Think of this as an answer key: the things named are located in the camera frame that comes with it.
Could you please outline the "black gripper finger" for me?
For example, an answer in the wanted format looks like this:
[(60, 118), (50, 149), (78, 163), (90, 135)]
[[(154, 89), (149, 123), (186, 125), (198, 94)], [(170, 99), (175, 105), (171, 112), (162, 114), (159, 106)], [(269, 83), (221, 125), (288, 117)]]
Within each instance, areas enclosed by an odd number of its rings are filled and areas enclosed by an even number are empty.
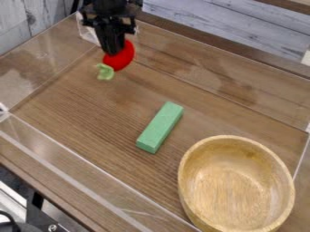
[(115, 28), (117, 53), (125, 48), (125, 29), (121, 25)]
[(110, 25), (95, 25), (97, 37), (101, 42), (103, 51), (109, 55), (117, 54), (115, 36)]

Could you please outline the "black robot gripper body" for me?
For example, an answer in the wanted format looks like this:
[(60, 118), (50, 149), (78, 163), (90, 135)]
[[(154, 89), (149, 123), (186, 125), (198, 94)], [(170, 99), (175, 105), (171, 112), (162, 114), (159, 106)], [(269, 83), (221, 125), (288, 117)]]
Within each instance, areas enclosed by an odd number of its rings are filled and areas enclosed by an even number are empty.
[(122, 33), (137, 33), (137, 14), (143, 0), (85, 0), (79, 9), (85, 26), (111, 25)]

